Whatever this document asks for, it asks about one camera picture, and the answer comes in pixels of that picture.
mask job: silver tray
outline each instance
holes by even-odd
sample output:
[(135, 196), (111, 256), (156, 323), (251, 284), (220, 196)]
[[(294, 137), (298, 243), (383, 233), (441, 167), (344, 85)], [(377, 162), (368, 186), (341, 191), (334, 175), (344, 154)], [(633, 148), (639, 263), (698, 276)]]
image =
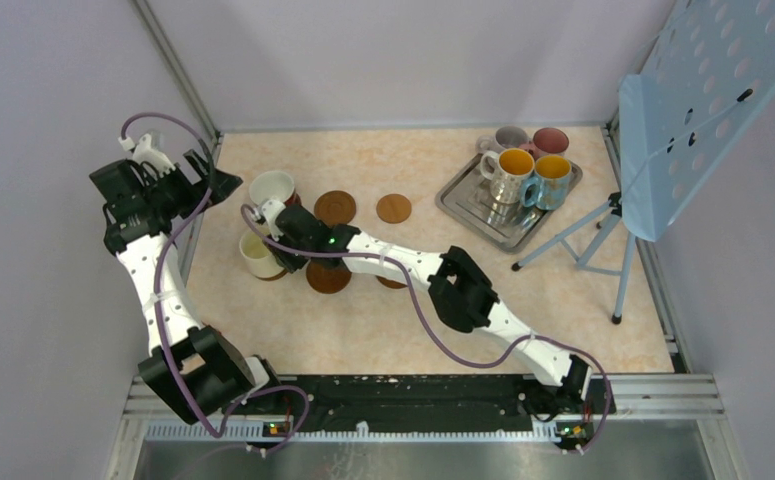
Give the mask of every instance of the silver tray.
[[(531, 240), (554, 210), (501, 204), (490, 196), (489, 181), (478, 171), (481, 155), (473, 157), (435, 197), (447, 215), (507, 253), (517, 253)], [(570, 192), (582, 177), (575, 163)]]

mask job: white wall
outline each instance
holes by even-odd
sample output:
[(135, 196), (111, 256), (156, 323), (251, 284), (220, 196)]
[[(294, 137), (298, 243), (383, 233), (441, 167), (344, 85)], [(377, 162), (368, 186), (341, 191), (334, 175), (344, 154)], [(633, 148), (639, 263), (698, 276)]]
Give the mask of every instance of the white wall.
[(693, 368), (775, 479), (775, 98), (657, 244)]
[(146, 109), (193, 121), (127, 1), (0, 0), (0, 479), (104, 474), (146, 333), (87, 175)]
[(606, 121), (672, 0), (151, 1), (222, 130)]

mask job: wooden coaster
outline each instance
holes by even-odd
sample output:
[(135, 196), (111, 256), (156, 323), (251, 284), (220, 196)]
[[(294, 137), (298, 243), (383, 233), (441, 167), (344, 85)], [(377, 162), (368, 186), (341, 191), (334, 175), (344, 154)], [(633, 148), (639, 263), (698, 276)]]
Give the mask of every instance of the wooden coaster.
[(313, 206), (313, 214), (316, 218), (325, 222), (329, 227), (338, 223), (349, 223), (355, 218), (357, 204), (355, 199), (342, 190), (333, 190), (323, 194)]
[(402, 223), (411, 216), (411, 201), (404, 195), (391, 193), (381, 197), (375, 211), (378, 212), (378, 218), (387, 223)]
[(333, 270), (328, 270), (314, 261), (308, 263), (305, 274), (311, 288), (325, 294), (337, 293), (346, 288), (352, 278), (352, 272), (348, 271), (345, 266), (341, 265)]
[(376, 275), (375, 278), (378, 279), (378, 282), (381, 283), (381, 285), (384, 285), (387, 288), (393, 288), (398, 290), (400, 288), (407, 287), (407, 285), (405, 285), (404, 283), (394, 282), (393, 280), (388, 280), (384, 277), (379, 277), (378, 275)]
[(274, 282), (275, 280), (280, 280), (281, 277), (283, 277), (284, 275), (287, 275), (287, 270), (281, 270), (281, 273), (279, 273), (278, 275), (275, 275), (274, 277), (269, 277), (269, 278), (255, 277), (255, 278), (257, 278), (258, 280), (262, 280), (264, 282)]

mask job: cup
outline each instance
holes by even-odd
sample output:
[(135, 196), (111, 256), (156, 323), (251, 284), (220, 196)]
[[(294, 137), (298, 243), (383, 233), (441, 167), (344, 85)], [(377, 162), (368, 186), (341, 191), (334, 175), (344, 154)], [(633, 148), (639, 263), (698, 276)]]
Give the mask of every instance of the cup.
[(509, 148), (502, 153), (489, 151), (481, 156), (481, 175), (490, 180), (493, 200), (506, 205), (517, 203), (520, 187), (534, 171), (534, 157), (525, 150)]
[(560, 208), (570, 191), (572, 164), (560, 155), (547, 155), (537, 160), (534, 176), (523, 182), (520, 202), (524, 207), (541, 210)]
[(274, 198), (284, 205), (301, 205), (302, 199), (296, 193), (296, 182), (287, 172), (281, 170), (272, 170), (261, 173), (249, 185), (249, 198), (255, 205)]
[(484, 153), (493, 151), (502, 153), (509, 148), (517, 148), (522, 144), (531, 141), (531, 137), (525, 133), (525, 130), (519, 127), (502, 127), (496, 130), (496, 135), (482, 135), (475, 141), (475, 151)]
[[(269, 235), (269, 229), (259, 226), (258, 230), (264, 235)], [(287, 270), (275, 261), (275, 256), (263, 244), (263, 240), (251, 230), (240, 237), (240, 255), (246, 261), (246, 270), (255, 277), (266, 280), (278, 280)]]
[(561, 155), (566, 153), (570, 146), (567, 134), (557, 128), (546, 127), (534, 132), (534, 139), (529, 144), (528, 151), (535, 159), (546, 155)]

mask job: tripod stand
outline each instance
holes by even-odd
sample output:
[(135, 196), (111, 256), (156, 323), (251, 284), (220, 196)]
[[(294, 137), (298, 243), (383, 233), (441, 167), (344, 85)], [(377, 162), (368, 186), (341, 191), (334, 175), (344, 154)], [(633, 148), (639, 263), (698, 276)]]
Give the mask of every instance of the tripod stand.
[[(623, 266), (621, 270), (608, 270), (604, 268), (596, 268), (588, 265), (593, 254), (599, 249), (608, 235), (614, 230), (614, 227), (620, 223), (623, 216), (623, 207), (620, 203), (620, 192), (612, 193), (608, 197), (608, 201), (597, 207), (592, 212), (585, 215), (581, 220), (575, 222), (570, 227), (562, 230), (560, 233), (552, 237), (551, 240), (538, 247), (533, 252), (529, 253), (525, 258), (519, 262), (514, 263), (511, 266), (511, 270), (518, 272), (522, 267), (526, 266), (529, 262), (542, 255), (546, 250), (549, 250), (554, 245), (560, 243), (567, 249), (567, 252), (572, 255), (576, 261), (576, 268), (581, 270), (587, 270), (590, 272), (601, 273), (603, 275), (614, 275), (620, 277), (620, 287), (617, 291), (617, 303), (614, 306), (614, 314), (611, 316), (611, 322), (615, 325), (619, 325), (623, 320), (623, 302), (625, 301), (626, 288), (628, 286), (628, 277), (631, 272), (631, 262), (634, 259), (634, 246), (635, 239), (633, 233), (628, 233), (628, 239), (626, 240), (625, 256), (623, 257)], [(593, 237), (590, 245), (584, 250), (584, 253), (578, 255), (573, 250), (572, 246), (567, 243), (567, 237), (581, 227), (592, 222), (594, 219), (605, 213), (607, 210), (611, 210), (600, 222), (596, 224), (596, 228), (599, 232)]]

